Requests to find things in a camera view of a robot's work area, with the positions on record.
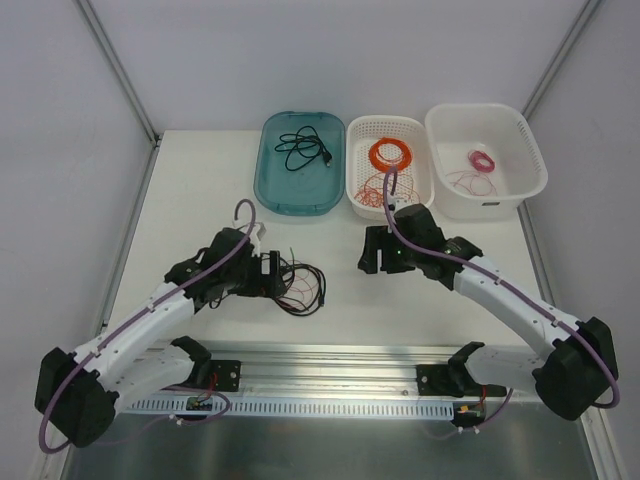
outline plastic container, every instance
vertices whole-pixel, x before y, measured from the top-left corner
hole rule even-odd
[[[426,206],[433,202],[433,176],[429,163],[429,148],[424,127],[411,118],[389,115],[368,115],[356,118],[347,129],[347,173],[346,190],[353,210],[361,217],[371,220],[385,220],[384,209],[362,205],[356,196],[365,182],[379,173],[369,161],[369,150],[382,137],[402,140],[411,149],[413,161],[404,174],[413,179],[413,190],[417,200]],[[381,150],[387,158],[394,152]]]
[[[501,104],[442,104],[427,113],[427,137],[434,165],[435,204],[457,220],[507,217],[547,184],[547,169],[524,117]],[[459,172],[473,170],[468,154],[479,150],[495,162],[490,196],[474,196],[452,185]]]
[[[284,166],[287,154],[274,148],[280,143],[280,135],[296,133],[305,125],[317,130],[333,157],[331,166],[327,167],[322,158],[316,158],[303,169],[290,172]],[[291,165],[297,161],[295,155],[291,157]],[[275,213],[323,215],[342,198],[344,168],[345,132],[338,117],[324,112],[278,113],[262,128],[253,191],[260,203]]]

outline perforated metal strip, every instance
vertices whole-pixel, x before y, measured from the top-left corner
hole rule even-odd
[[[209,411],[187,410],[187,399],[181,395],[156,394],[127,409],[129,413],[208,415],[224,408],[224,402],[212,398],[205,402]],[[407,420],[451,420],[451,402],[429,400],[340,400],[306,398],[230,398],[232,407],[226,415],[257,417],[324,417],[324,418],[395,418]]]

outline white table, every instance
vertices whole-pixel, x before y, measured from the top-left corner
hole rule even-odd
[[[168,131],[162,140],[109,329],[138,307],[175,263],[208,246],[231,225],[233,208],[253,195],[260,132]],[[328,345],[458,346],[472,340],[522,341],[493,315],[418,272],[365,275],[356,268],[365,226],[346,196],[320,217],[276,215],[257,201],[267,227],[263,249],[289,247],[327,276],[326,306],[315,315],[287,315],[267,299],[230,297],[204,308],[168,338]],[[463,236],[530,292],[538,291],[519,218],[456,223],[434,211],[447,237]]]

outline white basket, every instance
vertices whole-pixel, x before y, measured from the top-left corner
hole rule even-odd
[[[356,118],[347,129],[346,190],[353,210],[361,217],[384,220],[384,209],[362,205],[356,200],[364,183],[379,173],[369,161],[369,150],[382,137],[402,140],[411,149],[411,165],[401,173],[411,175],[413,190],[427,207],[433,202],[433,176],[429,162],[429,147],[424,127],[411,118],[389,115],[368,115]],[[392,152],[380,152],[390,158]]]
[[[524,117],[500,104],[443,104],[427,113],[425,126],[434,165],[438,210],[458,220],[506,217],[547,184],[547,169]],[[474,196],[454,188],[451,172],[473,170],[470,151],[487,153],[495,162],[489,174],[491,196]]]

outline gray wall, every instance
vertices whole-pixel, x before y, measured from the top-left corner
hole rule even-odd
[[[70,0],[0,3],[0,478],[37,451],[39,362],[88,338],[149,144]]]
[[[522,108],[584,0],[95,0],[156,127]]]
[[[531,127],[549,184],[531,202],[562,306],[614,333],[622,403],[609,414],[640,478],[640,2],[605,3]]]

